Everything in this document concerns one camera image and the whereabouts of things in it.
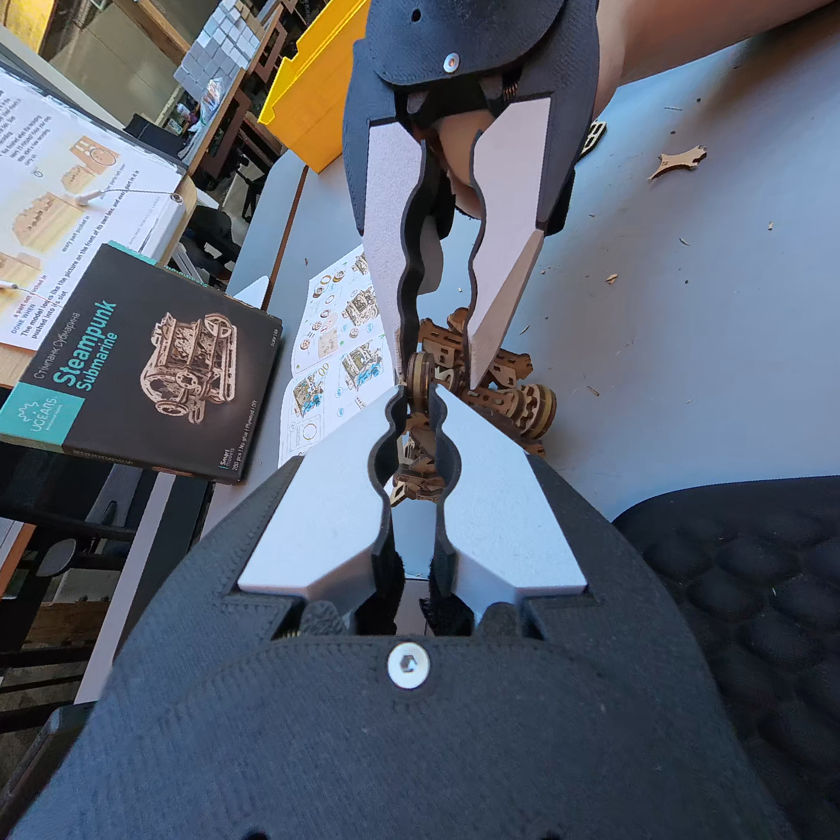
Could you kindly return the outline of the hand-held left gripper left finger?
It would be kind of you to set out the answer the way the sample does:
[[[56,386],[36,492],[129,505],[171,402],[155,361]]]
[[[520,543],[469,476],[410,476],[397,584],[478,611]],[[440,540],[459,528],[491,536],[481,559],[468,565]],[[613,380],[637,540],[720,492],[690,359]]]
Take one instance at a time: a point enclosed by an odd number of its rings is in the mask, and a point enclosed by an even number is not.
[[[241,591],[327,601],[340,616],[375,593],[374,556],[391,516],[375,457],[396,435],[402,398],[395,385],[290,459],[293,477],[238,578]]]

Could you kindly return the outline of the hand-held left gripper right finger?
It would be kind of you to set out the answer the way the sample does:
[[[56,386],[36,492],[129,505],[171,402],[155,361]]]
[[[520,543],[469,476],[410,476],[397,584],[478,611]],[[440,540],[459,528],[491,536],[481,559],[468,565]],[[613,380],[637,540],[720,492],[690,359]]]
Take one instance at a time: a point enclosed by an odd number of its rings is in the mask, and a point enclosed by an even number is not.
[[[434,574],[479,621],[489,607],[579,595],[586,579],[526,451],[441,385],[429,392],[437,504]]]

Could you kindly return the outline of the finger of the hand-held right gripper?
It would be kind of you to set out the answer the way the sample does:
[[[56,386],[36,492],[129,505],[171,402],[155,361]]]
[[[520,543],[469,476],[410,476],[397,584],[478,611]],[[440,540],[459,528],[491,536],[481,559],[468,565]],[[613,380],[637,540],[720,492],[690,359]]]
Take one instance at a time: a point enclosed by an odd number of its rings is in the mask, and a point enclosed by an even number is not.
[[[399,123],[370,129],[363,244],[394,367],[417,346],[422,232],[435,200],[435,158]]]
[[[537,226],[550,98],[512,103],[472,150],[471,178],[484,215],[469,273],[469,385],[495,360],[543,246]]]

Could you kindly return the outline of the wooden submarine model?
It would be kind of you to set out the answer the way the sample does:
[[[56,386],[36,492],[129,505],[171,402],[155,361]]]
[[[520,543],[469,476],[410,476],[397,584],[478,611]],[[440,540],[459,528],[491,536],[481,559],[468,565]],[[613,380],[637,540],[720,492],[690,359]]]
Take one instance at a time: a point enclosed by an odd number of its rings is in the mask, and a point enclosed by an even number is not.
[[[418,351],[434,355],[435,385],[452,392],[528,454],[544,457],[542,436],[553,424],[556,395],[545,385],[522,384],[532,373],[530,355],[504,349],[479,384],[470,388],[463,337],[467,314],[466,308],[456,309],[445,327],[429,318],[420,321]],[[392,478],[393,507],[405,500],[436,502],[445,488],[435,465],[436,438],[429,415],[413,414],[409,404],[408,408],[400,464]]]

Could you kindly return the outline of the round wooden wheel part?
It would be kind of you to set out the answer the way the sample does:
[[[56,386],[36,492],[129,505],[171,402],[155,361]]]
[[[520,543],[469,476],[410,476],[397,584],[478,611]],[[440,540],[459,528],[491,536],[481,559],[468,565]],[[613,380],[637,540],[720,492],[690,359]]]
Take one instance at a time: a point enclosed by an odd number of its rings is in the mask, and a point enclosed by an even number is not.
[[[406,367],[406,393],[413,414],[428,417],[429,393],[436,382],[434,355],[426,351],[412,354]]]

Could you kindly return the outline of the person's right forearm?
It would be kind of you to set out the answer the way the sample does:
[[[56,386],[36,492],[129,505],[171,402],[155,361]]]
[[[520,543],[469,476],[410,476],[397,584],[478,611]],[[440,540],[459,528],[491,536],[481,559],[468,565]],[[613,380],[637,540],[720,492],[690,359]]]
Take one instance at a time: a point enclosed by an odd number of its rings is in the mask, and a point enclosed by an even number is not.
[[[601,1],[594,115],[616,89],[802,17],[827,1]]]

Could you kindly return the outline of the black model kit box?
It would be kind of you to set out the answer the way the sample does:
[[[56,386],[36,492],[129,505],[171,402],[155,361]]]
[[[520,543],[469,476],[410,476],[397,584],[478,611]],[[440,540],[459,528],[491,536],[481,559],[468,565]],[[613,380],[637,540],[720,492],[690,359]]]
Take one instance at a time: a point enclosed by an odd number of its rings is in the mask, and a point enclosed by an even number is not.
[[[1,412],[6,443],[239,483],[281,320],[102,245]]]

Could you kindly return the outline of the person's right hand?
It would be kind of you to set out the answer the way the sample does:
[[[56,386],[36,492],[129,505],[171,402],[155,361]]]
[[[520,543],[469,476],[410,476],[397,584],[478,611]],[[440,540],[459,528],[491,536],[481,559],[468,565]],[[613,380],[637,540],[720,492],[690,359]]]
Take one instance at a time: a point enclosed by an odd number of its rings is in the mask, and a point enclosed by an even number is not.
[[[445,160],[455,204],[463,214],[480,219],[481,204],[471,185],[470,161],[476,136],[494,121],[489,110],[453,114],[436,121],[434,128]]]

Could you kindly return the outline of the yellow plastic bin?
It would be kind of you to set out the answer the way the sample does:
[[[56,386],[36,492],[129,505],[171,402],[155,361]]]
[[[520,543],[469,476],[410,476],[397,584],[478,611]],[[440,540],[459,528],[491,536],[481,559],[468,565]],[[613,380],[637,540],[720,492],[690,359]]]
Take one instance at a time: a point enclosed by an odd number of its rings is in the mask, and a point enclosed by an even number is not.
[[[342,153],[344,102],[353,45],[364,37],[369,1],[331,1],[284,58],[259,115],[279,142],[314,172]]]

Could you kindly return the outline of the open instruction booklet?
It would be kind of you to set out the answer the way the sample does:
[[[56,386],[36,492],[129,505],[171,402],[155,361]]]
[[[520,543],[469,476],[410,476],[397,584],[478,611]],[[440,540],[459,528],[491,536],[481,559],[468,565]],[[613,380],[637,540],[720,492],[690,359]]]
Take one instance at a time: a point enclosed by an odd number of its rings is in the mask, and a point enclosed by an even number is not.
[[[278,465],[305,455],[394,383],[362,245],[309,282],[283,395]]]

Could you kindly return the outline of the small wooden offcut piece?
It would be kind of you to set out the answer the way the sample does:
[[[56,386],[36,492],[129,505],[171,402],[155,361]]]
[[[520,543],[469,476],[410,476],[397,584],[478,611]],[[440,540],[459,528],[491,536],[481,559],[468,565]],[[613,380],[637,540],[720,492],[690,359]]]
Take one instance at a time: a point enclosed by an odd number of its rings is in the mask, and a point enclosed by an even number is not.
[[[648,180],[651,182],[669,172],[677,170],[694,171],[699,163],[707,157],[707,147],[705,145],[698,145],[685,152],[677,154],[661,153],[658,167]]]

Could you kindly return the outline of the stack of grey boxes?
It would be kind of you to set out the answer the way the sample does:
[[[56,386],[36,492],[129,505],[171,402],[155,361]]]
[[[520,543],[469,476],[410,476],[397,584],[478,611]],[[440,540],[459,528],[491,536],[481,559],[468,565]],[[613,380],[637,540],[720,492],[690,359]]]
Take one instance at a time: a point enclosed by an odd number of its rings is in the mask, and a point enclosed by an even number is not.
[[[222,1],[186,52],[174,79],[196,101],[212,80],[226,91],[255,57],[265,29],[251,3]]]

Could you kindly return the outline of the black honeycomb seat cushion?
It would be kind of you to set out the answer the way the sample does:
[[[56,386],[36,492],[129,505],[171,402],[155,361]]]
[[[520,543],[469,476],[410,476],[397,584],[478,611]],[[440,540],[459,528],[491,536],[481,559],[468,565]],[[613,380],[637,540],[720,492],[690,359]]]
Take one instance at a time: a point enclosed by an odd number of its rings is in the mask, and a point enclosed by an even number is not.
[[[668,588],[800,838],[839,838],[839,478],[674,491],[613,525]]]

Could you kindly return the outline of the printed instruction sheet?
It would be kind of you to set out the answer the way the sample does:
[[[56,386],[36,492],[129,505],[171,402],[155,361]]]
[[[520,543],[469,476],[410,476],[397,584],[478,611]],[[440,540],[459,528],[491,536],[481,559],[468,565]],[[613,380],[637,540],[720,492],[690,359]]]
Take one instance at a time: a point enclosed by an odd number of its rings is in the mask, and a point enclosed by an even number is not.
[[[157,256],[182,164],[1,72],[1,341],[36,350],[99,247]]]

